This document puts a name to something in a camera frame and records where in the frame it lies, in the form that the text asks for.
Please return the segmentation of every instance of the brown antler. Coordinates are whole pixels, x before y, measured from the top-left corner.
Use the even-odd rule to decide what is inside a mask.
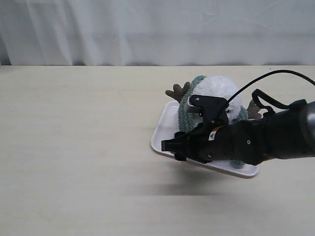
[[[165,94],[171,98],[174,98],[176,101],[178,101],[178,103],[181,103],[183,96],[185,95],[186,92],[188,92],[189,88],[190,82],[186,82],[183,88],[181,88],[179,84],[174,84],[173,85],[174,91],[166,90]]]
[[[261,114],[258,113],[261,109],[256,105],[254,100],[251,100],[247,112],[248,112],[248,119],[259,119],[261,118]]]

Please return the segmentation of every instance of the green knitted fabric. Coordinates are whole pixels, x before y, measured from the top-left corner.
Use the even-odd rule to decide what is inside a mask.
[[[193,81],[191,82],[188,92],[183,96],[181,100],[181,103],[178,109],[179,130],[181,132],[189,132],[195,128],[195,124],[193,123],[193,114],[185,112],[184,105],[188,97],[191,96],[196,85],[199,84],[204,78],[206,78],[206,76],[204,75],[199,75],[195,77]],[[248,119],[248,112],[243,106],[241,106],[241,111],[238,117],[235,120],[233,120],[233,123],[239,120],[246,120],[246,119]]]

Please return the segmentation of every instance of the white fluffy plush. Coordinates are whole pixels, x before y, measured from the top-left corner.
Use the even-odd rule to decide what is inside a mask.
[[[228,100],[233,94],[235,94],[239,88],[237,85],[228,77],[223,75],[209,76],[204,78],[199,84],[196,85],[192,94],[224,97]],[[240,95],[236,96],[230,103],[226,111],[229,123],[238,117],[241,111],[242,98]],[[194,119],[196,122],[200,122],[200,118]]]

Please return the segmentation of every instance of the black cable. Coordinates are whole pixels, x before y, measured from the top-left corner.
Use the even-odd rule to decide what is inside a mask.
[[[273,75],[273,74],[279,74],[279,73],[288,73],[288,74],[293,74],[293,75],[296,75],[296,76],[299,76],[305,80],[307,80],[308,82],[310,82],[312,85],[315,86],[315,81],[311,80],[309,77],[307,77],[306,75],[303,75],[299,72],[296,72],[296,71],[293,71],[293,70],[274,70],[274,71],[271,71],[271,72],[268,72],[262,76],[259,76],[258,78],[254,79],[253,81],[249,82],[248,84],[246,84],[244,87],[242,87],[240,90],[238,90],[233,96],[231,96],[228,101],[225,103],[224,106],[222,106],[222,108],[220,109],[219,113],[217,114],[217,117],[219,117],[219,115],[221,114],[221,112],[226,108],[228,107],[230,101],[232,101],[237,95],[239,95],[241,92],[243,92],[245,89],[247,89],[249,86],[251,86],[252,84],[258,82],[259,80],[267,77],[267,76],[270,76],[270,75]]]

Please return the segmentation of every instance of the plastic tray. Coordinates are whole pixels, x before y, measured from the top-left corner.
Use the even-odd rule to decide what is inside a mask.
[[[165,105],[151,138],[151,147],[153,150],[163,156],[171,158],[174,158],[172,153],[161,151],[161,141],[174,138],[174,133],[179,131],[178,108],[179,103],[176,101],[171,101]],[[207,164],[201,164],[191,159],[187,159],[187,163],[241,178],[252,178],[259,172],[259,166],[248,164],[236,169],[232,166],[231,161],[212,161]]]

